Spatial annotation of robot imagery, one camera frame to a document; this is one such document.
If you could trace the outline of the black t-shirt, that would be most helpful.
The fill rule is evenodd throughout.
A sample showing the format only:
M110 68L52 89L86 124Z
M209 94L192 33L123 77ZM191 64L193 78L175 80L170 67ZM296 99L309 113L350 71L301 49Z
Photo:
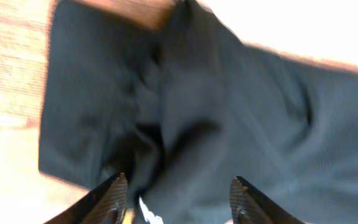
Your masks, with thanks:
M224 223L241 176L304 222L358 223L358 73L248 47L195 1L160 32L74 1L52 22L39 170Z

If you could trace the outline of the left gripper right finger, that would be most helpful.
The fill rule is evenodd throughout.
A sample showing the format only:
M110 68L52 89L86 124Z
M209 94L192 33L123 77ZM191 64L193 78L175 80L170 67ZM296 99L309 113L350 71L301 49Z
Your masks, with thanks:
M233 224L303 224L240 176L231 182L229 201Z

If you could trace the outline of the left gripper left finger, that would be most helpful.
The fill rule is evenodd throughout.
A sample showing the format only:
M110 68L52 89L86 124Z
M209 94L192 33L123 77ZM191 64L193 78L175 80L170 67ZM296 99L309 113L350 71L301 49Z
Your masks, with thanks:
M127 179L114 174L45 224L122 224L126 199Z

